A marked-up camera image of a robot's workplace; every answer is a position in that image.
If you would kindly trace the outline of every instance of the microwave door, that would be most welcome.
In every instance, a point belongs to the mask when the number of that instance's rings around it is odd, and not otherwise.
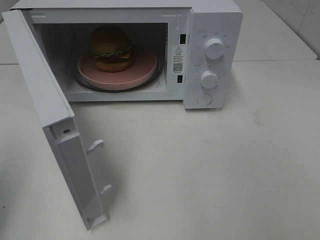
[[[96,147],[103,146],[103,141],[84,149],[74,112],[29,28],[30,19],[26,20],[20,10],[4,12],[3,18],[44,134],[89,230],[108,215],[100,197],[111,186],[98,194],[87,158]]]

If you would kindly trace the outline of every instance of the hamburger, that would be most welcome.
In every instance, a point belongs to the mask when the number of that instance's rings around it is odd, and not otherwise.
[[[95,66],[104,72],[121,72],[133,62],[129,37],[118,27],[104,25],[96,28],[89,39]]]

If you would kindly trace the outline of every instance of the white microwave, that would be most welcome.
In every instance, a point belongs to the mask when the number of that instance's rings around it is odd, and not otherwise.
[[[182,100],[186,109],[221,108],[243,14],[232,0],[20,0],[3,18],[45,136],[91,229],[109,216],[104,200],[112,185],[96,188],[87,155],[104,143],[85,150],[68,102]],[[79,70],[91,32],[106,24],[156,56],[141,85],[99,88]]]

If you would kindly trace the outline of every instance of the pink plate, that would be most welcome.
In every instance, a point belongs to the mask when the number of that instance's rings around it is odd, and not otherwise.
[[[90,85],[109,91],[126,90],[145,83],[155,72],[157,56],[149,49],[135,46],[133,64],[124,71],[105,72],[96,68],[90,53],[84,54],[78,61],[81,76]]]

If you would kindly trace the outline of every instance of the white table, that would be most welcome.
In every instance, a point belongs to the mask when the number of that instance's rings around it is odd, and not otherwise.
[[[315,60],[317,55],[261,0],[236,0],[243,24],[235,61]],[[0,64],[17,64],[7,29],[0,24]]]
[[[224,108],[73,103],[111,220],[86,231],[17,65],[0,66],[0,239],[318,240],[320,62],[235,62]]]

